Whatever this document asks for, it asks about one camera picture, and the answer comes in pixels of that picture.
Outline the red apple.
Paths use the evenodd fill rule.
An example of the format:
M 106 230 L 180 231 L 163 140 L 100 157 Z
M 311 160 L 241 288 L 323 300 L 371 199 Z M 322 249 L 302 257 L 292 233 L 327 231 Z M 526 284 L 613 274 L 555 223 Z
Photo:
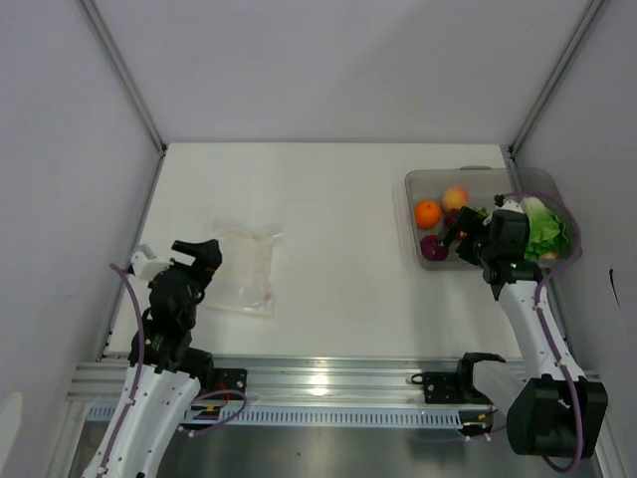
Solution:
M 458 209 L 451 209 L 451 210 L 445 212 L 445 215 L 444 215 L 444 227 L 445 228 L 448 228 L 448 227 L 450 227 L 453 224 L 453 222 L 456 219 L 458 213 L 459 213 Z

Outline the clear zip top bag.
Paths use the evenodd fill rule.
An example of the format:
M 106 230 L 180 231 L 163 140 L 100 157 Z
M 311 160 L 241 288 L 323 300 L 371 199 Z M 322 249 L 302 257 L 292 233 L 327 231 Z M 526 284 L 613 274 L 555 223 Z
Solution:
M 270 318 L 275 312 L 271 282 L 280 226 L 248 227 L 237 220 L 216 218 L 211 232 L 219 242 L 222 264 L 207 287 L 203 305 L 209 309 Z

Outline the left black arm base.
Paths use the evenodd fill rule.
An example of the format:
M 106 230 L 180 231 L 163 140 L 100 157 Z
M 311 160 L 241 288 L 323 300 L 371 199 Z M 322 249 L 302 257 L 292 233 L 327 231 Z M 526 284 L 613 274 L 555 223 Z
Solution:
M 248 383 L 248 371 L 245 368 L 216 368 L 211 378 L 204 381 L 199 395 L 205 399 L 217 399 L 224 402 L 241 400 L 236 391 L 245 392 Z

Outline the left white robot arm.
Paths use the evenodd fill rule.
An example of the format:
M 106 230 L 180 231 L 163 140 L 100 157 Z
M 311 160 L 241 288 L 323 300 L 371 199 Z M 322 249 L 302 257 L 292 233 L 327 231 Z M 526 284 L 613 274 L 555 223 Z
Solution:
M 218 240 L 175 241 L 185 264 L 159 259 L 139 246 L 125 268 L 114 266 L 126 287 L 137 332 L 124 385 L 86 477 L 153 477 L 192 400 L 208 396 L 216 374 L 210 353 L 192 347 L 198 306 L 222 264 Z

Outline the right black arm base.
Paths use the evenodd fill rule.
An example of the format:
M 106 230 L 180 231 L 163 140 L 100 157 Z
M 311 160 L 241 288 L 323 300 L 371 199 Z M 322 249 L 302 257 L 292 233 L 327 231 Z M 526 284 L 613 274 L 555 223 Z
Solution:
M 475 404 L 488 405 L 491 401 L 477 391 L 460 372 L 427 371 L 410 377 L 414 385 L 423 390 L 428 404 Z

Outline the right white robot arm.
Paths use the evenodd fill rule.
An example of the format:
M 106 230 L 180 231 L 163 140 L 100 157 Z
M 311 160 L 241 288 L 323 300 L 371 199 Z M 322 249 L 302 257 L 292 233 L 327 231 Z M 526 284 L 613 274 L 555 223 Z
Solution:
M 439 236 L 448 247 L 459 240 L 459 258 L 478 266 L 494 300 L 508 317 L 525 367 L 525 376 L 509 374 L 499 356 L 472 356 L 469 368 L 454 378 L 466 401 L 483 395 L 505 415 L 513 451 L 539 456 L 567 472 L 592 456 L 608 405 L 604 385 L 591 381 L 561 336 L 545 290 L 547 278 L 527 258 L 530 217 L 507 200 L 489 215 L 462 207 Z

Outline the green lettuce leaf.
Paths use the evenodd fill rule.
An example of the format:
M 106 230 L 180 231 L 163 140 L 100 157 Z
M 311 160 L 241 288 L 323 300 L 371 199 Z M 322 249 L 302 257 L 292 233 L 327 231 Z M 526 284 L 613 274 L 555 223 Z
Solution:
M 528 260 L 540 260 L 539 256 L 547 252 L 554 252 L 559 256 L 568 250 L 565 224 L 540 199 L 526 197 L 521 201 L 521 206 L 530 225 L 525 252 Z

